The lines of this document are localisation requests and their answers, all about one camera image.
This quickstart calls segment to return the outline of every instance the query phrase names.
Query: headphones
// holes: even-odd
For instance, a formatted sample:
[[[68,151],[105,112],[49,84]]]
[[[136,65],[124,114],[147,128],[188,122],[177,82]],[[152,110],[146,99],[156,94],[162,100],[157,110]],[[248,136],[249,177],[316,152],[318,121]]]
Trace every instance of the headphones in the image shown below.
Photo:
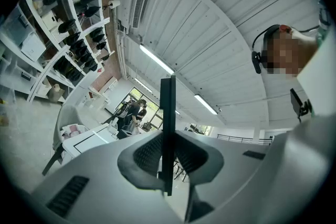
[[[315,29],[319,28],[319,26],[314,26],[312,28],[309,28],[307,30],[304,31],[298,31],[299,33],[307,33],[310,31],[313,31]],[[272,25],[270,27],[268,27],[267,29],[265,29],[264,31],[262,31],[253,41],[252,43],[252,54],[251,54],[251,58],[252,58],[252,63],[254,66],[254,69],[256,70],[257,74],[261,74],[261,67],[260,64],[263,62],[266,62],[267,59],[266,56],[262,56],[259,52],[254,51],[254,44],[256,42],[256,40],[258,39],[258,37],[260,37],[263,33],[265,33],[264,35],[264,46],[263,48],[266,48],[267,46],[267,40],[268,37],[270,37],[275,31],[279,30],[281,33],[291,33],[292,28],[287,26],[287,25]],[[307,38],[304,35],[299,34],[298,35],[300,38]]]

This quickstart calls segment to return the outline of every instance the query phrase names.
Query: desk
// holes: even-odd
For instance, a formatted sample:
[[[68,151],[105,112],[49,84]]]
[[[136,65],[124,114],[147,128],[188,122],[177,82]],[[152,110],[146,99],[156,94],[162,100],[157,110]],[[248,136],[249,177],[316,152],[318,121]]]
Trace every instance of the desk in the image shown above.
[[[93,147],[115,142],[117,138],[108,131],[108,126],[109,124],[105,123],[75,137],[64,140],[62,145],[66,153],[62,165]]]

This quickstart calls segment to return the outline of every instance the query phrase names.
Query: window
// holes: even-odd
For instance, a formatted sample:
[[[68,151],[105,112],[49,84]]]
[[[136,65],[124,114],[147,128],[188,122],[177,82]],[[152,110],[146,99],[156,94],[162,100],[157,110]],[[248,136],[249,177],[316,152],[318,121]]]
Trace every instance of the window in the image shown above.
[[[133,88],[132,91],[130,91],[130,95],[137,101],[139,100],[143,94],[139,92],[136,88]]]
[[[149,98],[144,96],[138,89],[133,88],[129,94],[122,100],[122,102],[117,106],[116,111],[119,110],[123,104],[127,103],[132,99],[138,101],[139,99],[144,99],[147,102],[147,114],[143,117],[141,124],[149,122],[152,125],[152,130],[157,130],[161,127],[163,121],[163,110],[159,110],[159,106],[152,102]]]
[[[192,124],[192,125],[190,125],[190,129],[193,130],[195,133],[204,134],[204,135],[209,136],[212,127],[211,126],[206,126],[206,125]]]
[[[156,127],[156,128],[160,128],[160,126],[162,124],[162,120],[163,120],[162,118],[155,115],[154,118],[151,120],[151,124],[154,125],[154,127]]]

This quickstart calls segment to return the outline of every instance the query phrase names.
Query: white ceiling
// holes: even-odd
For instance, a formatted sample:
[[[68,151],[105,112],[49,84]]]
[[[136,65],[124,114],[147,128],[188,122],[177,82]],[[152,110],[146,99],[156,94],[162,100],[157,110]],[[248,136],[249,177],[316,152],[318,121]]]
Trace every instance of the white ceiling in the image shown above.
[[[143,44],[176,71],[176,107],[183,120],[211,126],[251,127],[260,122],[261,127],[292,127],[297,120],[289,90],[294,88],[304,101],[305,93],[295,78],[256,74],[250,48],[258,33],[272,24],[299,30],[315,26],[317,1],[158,0],[155,5],[148,0],[140,27],[130,33],[144,37]],[[128,74],[159,95],[167,72],[136,43],[126,39],[124,46]],[[222,112],[212,115],[195,93]]]

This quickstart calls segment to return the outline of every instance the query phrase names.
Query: fluorescent light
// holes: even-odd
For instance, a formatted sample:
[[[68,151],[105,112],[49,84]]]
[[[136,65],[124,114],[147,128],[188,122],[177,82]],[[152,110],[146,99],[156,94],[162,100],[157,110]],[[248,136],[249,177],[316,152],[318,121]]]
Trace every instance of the fluorescent light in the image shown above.
[[[163,61],[161,61],[158,57],[156,57],[153,53],[147,50],[142,44],[139,45],[140,49],[151,57],[156,63],[158,63],[164,70],[166,70],[170,75],[174,73],[174,70],[167,66]]]
[[[218,115],[218,113],[199,94],[195,94],[194,96],[203,106],[209,109],[212,114]]]
[[[144,87],[146,90],[148,90],[149,92],[152,92],[151,89],[149,89],[145,84],[143,84],[140,80],[138,80],[137,78],[134,79],[138,84],[140,84],[142,87]]]

